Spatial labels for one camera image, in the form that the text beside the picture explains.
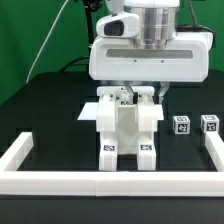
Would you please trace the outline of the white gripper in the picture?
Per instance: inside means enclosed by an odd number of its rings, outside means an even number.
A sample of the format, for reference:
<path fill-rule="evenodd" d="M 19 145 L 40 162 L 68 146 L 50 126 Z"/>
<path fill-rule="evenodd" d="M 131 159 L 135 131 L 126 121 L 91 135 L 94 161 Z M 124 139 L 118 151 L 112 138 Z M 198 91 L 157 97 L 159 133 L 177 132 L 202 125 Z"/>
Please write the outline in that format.
<path fill-rule="evenodd" d="M 159 102 L 169 82 L 202 82 L 208 75 L 213 34 L 179 32 L 175 9 L 132 9 L 101 18 L 90 54 L 95 80 L 123 81 L 130 103 L 138 93 L 129 82 L 161 82 Z"/>

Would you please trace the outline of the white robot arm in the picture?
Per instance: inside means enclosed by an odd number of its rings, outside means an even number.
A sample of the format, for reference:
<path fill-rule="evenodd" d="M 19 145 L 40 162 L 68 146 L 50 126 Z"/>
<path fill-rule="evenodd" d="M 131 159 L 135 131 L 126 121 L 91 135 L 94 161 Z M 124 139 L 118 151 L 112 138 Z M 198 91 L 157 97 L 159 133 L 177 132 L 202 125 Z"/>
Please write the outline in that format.
<path fill-rule="evenodd" d="M 215 34 L 198 22 L 179 25 L 180 0 L 107 0 L 111 14 L 96 25 L 89 74 L 121 82 L 131 102 L 135 82 L 202 82 Z"/>

